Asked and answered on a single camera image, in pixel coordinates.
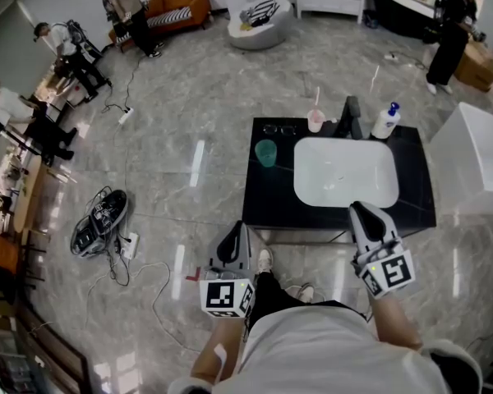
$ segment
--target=wooden table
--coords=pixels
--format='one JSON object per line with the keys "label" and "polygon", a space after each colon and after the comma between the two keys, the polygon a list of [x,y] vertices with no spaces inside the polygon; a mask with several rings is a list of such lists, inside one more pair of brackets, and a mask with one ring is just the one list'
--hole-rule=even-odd
{"label": "wooden table", "polygon": [[16,201],[13,227],[18,233],[28,229],[33,233],[45,235],[45,233],[33,229],[33,223],[39,207],[39,201],[42,198],[44,178],[48,174],[57,177],[57,174],[53,169],[42,164],[40,156],[33,156],[26,169],[29,174],[23,176],[24,185],[20,188],[18,200]]}

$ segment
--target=teal cup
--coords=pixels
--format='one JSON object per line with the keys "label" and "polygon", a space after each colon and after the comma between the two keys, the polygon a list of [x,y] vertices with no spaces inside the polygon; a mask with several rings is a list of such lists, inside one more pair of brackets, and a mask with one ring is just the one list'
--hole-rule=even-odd
{"label": "teal cup", "polygon": [[278,155],[278,147],[272,140],[262,140],[257,142],[256,156],[264,167],[273,167],[276,164],[276,156]]}

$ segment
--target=marble floor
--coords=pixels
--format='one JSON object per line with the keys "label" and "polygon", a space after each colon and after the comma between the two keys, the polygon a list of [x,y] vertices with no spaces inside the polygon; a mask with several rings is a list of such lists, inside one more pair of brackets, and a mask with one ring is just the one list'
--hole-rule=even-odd
{"label": "marble floor", "polygon": [[[48,253],[37,264],[46,282],[30,296],[50,325],[89,361],[95,392],[162,393],[189,372],[209,336],[212,320],[200,311],[198,285],[185,280],[204,263],[206,246],[224,226],[241,217],[253,117],[303,117],[320,86],[320,108],[339,117],[347,95],[360,99],[372,121],[391,101],[402,107],[400,124],[418,127],[428,142],[459,101],[493,113],[493,90],[484,94],[452,79],[454,96],[430,95],[425,73],[435,52],[420,41],[386,30],[370,30],[353,18],[304,16],[277,48],[245,53],[230,48],[226,20],[207,30],[167,40],[160,59],[141,62],[128,106],[136,111],[123,126],[116,108],[103,112],[105,89],[89,105],[71,112],[65,127],[80,137],[69,163],[58,164],[67,182],[48,182],[40,224],[51,234]],[[398,62],[384,59],[389,51]],[[111,50],[99,64],[113,81],[110,103],[122,104],[140,54]],[[200,168],[192,170],[196,147],[204,145]],[[438,205],[439,195],[431,175]],[[119,286],[105,256],[79,260],[70,236],[85,205],[103,186],[126,189],[131,210],[124,232],[141,236],[132,273],[166,262],[167,279],[150,267]],[[493,217],[438,217],[438,227],[406,239],[417,282],[399,292],[426,338],[449,338],[468,346],[493,332]],[[362,284],[348,265],[353,248],[272,247],[274,270],[284,286],[311,282],[327,298],[366,312]],[[123,268],[118,268],[124,278]],[[493,337],[469,351],[484,369],[493,360]]]}

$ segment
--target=white sink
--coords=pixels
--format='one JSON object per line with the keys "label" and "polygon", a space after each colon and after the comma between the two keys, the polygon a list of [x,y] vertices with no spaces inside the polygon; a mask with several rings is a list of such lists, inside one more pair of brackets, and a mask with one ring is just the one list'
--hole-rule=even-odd
{"label": "white sink", "polygon": [[294,147],[294,191],[316,207],[348,207],[357,200],[391,207],[399,196],[393,153],[377,141],[301,139]]}

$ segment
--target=soap dispenser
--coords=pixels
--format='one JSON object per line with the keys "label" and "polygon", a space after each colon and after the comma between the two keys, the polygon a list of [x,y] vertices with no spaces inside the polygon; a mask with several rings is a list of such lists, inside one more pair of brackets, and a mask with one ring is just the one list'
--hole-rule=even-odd
{"label": "soap dispenser", "polygon": [[398,124],[398,121],[400,121],[399,109],[400,106],[396,102],[393,102],[389,110],[385,109],[380,112],[380,115],[376,118],[375,126],[372,127],[371,134],[377,139],[387,139]]}

